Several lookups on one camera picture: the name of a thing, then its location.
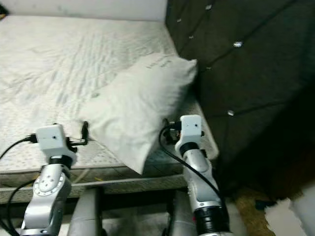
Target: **bed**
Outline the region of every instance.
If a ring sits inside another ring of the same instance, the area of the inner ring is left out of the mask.
[[[141,56],[176,54],[166,27],[158,22],[8,16],[0,21],[0,31],[0,152],[55,122],[71,134],[81,104],[95,89],[111,83]],[[202,115],[192,92],[181,114]],[[202,146],[213,159],[218,149],[204,118],[203,130]],[[37,177],[44,164],[36,144],[14,147],[0,161],[0,204],[14,187]],[[94,185],[109,194],[186,185],[180,164],[161,150],[148,157],[139,175],[93,141],[79,147],[71,181],[70,197]],[[31,195],[31,188],[24,188],[15,202],[27,202]]]

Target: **upholstered headboard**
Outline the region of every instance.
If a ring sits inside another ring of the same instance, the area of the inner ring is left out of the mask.
[[[315,1],[169,0],[166,25],[180,56],[199,61],[195,92],[225,189],[274,171],[309,141]]]

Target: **silver robot arm segment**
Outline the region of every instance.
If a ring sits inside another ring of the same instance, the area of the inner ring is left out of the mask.
[[[25,211],[20,235],[57,236],[71,191],[69,169],[77,159],[77,148],[73,146],[88,143],[88,124],[83,125],[81,142],[72,143],[60,124],[38,129],[36,139],[48,165],[42,167],[33,185],[33,197]]]
[[[217,190],[212,175],[212,165],[200,150],[201,117],[181,117],[181,135],[175,145],[176,152],[194,169],[200,172]],[[232,235],[223,204],[216,192],[197,174],[184,167],[184,178],[189,189],[189,201],[194,213],[197,233],[200,236]]]
[[[33,197],[22,223],[21,236],[57,236],[63,219],[63,207],[71,191],[65,165],[43,167],[33,185]]]

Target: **pillowcase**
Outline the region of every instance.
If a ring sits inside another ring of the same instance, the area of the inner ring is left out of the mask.
[[[126,166],[143,172],[162,121],[174,114],[196,75],[196,60],[150,54],[119,73],[83,105],[90,137]]]

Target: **patterned mattress fabric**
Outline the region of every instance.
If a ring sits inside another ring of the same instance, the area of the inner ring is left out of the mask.
[[[176,54],[167,29],[157,22],[8,16],[0,22],[0,31],[0,153],[52,123],[62,124],[66,134],[76,133],[75,118],[94,90],[141,56]],[[202,115],[192,93],[178,114]],[[203,148],[215,158],[218,149],[204,119],[203,126]],[[142,176],[95,141],[79,147],[77,155],[71,180],[82,186],[141,178],[156,181],[182,172],[161,150],[148,157]],[[37,177],[45,164],[37,144],[15,146],[0,160],[0,195]]]

